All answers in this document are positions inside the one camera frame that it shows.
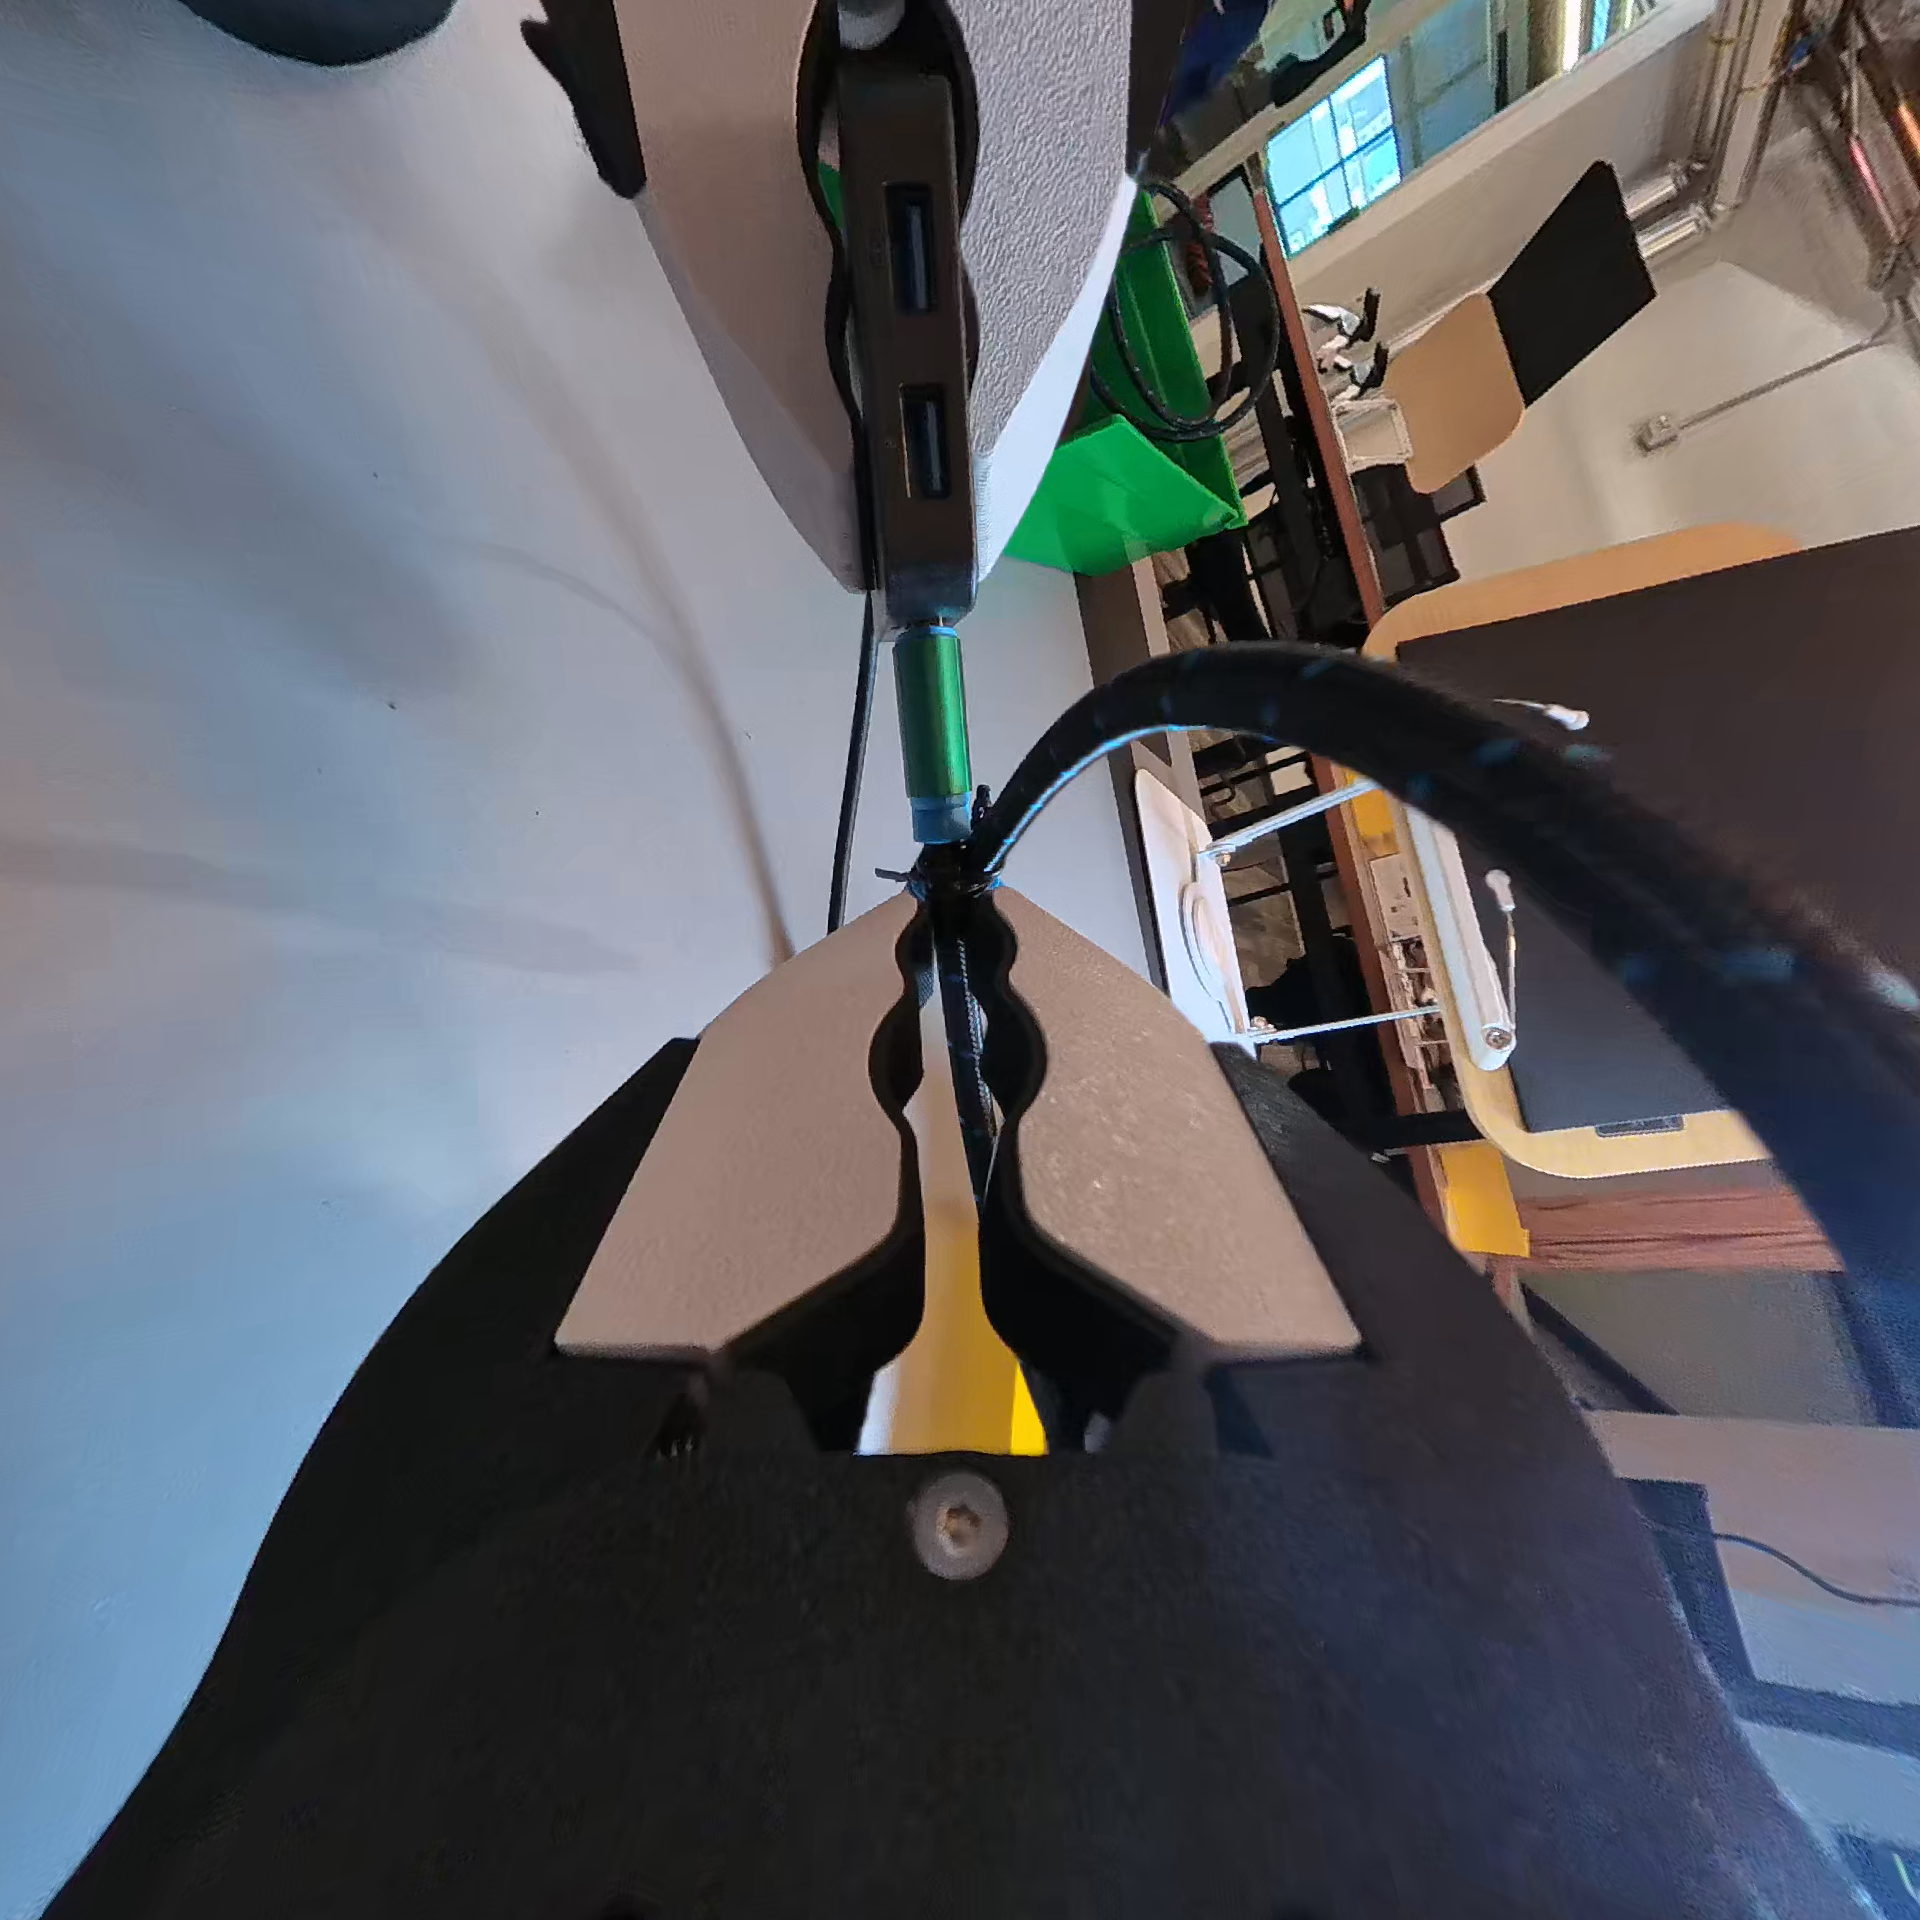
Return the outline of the white metal stand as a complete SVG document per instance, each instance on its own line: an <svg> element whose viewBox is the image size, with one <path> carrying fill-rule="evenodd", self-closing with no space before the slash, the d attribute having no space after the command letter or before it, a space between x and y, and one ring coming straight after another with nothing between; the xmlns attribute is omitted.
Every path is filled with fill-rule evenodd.
<svg viewBox="0 0 1920 1920"><path fill-rule="evenodd" d="M1293 1029L1260 1025L1246 1007L1236 969L1233 928L1228 913L1225 866L1233 852L1296 827L1376 800L1378 785L1359 779L1337 795L1282 806L1270 824L1246 824L1216 838L1208 824L1167 782L1136 775L1136 806L1148 868L1148 902L1161 936L1172 941L1167 963L1169 994L1210 1042L1245 1049L1323 1039L1389 1023L1416 1023L1428 1003L1407 1013L1299 1023ZM1495 1072L1519 1046L1519 923L1514 891L1503 868L1470 886L1458 842L1450 828L1410 814L1414 904L1422 923L1430 972L1453 991L1464 1014L1470 1065Z"/></svg>

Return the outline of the yellow plastic bin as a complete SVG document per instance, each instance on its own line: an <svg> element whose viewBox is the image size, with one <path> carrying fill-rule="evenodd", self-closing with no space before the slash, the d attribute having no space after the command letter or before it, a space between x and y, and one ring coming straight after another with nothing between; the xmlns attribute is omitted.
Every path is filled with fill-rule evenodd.
<svg viewBox="0 0 1920 1920"><path fill-rule="evenodd" d="M1039 1408L979 1300L976 1199L953 1087L937 1066L928 1066L904 1117L922 1166L924 1312L904 1350L871 1383L854 1452L1039 1456Z"/></svg>

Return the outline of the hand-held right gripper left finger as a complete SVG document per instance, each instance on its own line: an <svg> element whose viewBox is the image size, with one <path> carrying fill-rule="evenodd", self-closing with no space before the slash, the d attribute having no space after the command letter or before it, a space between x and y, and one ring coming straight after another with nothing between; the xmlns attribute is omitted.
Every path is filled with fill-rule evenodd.
<svg viewBox="0 0 1920 1920"><path fill-rule="evenodd" d="M564 1356L717 1356L881 1248L904 1149L871 1049L913 910L881 902L707 1023L561 1316Z"/></svg>

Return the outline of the green plastic bin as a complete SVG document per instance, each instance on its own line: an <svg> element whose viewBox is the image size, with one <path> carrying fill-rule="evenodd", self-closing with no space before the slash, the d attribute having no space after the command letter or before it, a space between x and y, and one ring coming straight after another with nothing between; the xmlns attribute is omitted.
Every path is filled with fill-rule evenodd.
<svg viewBox="0 0 1920 1920"><path fill-rule="evenodd" d="M1169 217L1136 193L1087 395L1006 544L1015 560L1108 575L1246 521L1222 433L1167 433L1167 413L1210 419Z"/></svg>

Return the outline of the black silver adapter hub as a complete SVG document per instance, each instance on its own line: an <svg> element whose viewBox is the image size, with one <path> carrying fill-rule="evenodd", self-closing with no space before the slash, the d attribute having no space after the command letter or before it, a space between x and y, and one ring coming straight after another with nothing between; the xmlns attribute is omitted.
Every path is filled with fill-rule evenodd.
<svg viewBox="0 0 1920 1920"><path fill-rule="evenodd" d="M885 630L976 601L974 369L953 84L902 53L839 64L843 253Z"/></svg>

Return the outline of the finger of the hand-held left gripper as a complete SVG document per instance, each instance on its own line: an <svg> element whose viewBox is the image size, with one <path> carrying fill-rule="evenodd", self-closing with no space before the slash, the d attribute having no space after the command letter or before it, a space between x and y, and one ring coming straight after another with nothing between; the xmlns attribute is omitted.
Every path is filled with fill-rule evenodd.
<svg viewBox="0 0 1920 1920"><path fill-rule="evenodd" d="M618 2L641 226L760 481L863 587L852 420L829 369L829 231L800 156L812 2Z"/></svg>
<svg viewBox="0 0 1920 1920"><path fill-rule="evenodd" d="M946 2L974 78L976 571L1041 486L1134 205L1131 2Z"/></svg>

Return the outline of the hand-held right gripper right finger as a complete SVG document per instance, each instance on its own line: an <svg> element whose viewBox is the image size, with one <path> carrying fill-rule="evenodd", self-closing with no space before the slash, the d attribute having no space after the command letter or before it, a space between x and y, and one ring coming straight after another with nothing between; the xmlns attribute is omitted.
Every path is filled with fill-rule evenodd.
<svg viewBox="0 0 1920 1920"><path fill-rule="evenodd" d="M1359 1327L1197 1025L996 888L967 972L998 1109L979 1290L1023 1361L1320 1361Z"/></svg>

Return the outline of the wooden chair black backrest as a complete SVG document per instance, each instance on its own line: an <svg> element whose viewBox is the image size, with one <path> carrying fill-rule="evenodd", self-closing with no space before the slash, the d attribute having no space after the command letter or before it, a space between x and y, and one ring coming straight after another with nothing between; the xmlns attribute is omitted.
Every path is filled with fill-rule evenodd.
<svg viewBox="0 0 1920 1920"><path fill-rule="evenodd" d="M1654 298L1618 177L1589 164L1492 279L1391 354L1410 489L1441 493Z"/></svg>

